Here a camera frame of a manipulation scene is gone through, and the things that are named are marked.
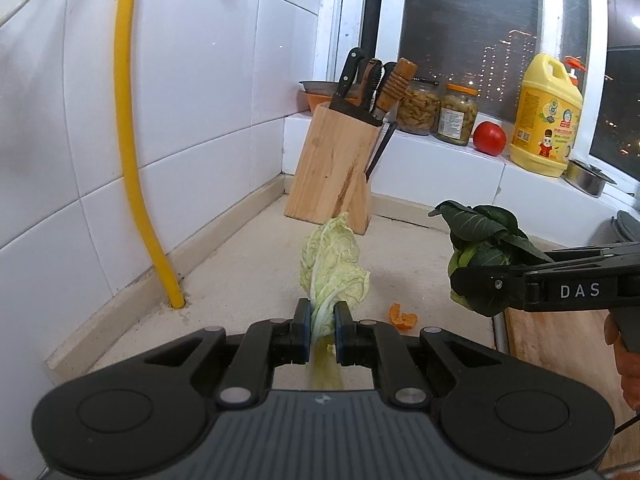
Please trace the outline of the person right hand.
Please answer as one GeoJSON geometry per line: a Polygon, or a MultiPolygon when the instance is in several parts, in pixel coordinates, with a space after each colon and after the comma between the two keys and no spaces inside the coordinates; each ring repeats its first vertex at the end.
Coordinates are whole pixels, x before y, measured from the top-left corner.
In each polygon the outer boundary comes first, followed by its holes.
{"type": "Polygon", "coordinates": [[[630,352],[623,344],[622,334],[609,314],[604,321],[604,340],[613,348],[620,388],[626,403],[635,411],[640,406],[640,354],[630,352]]]}

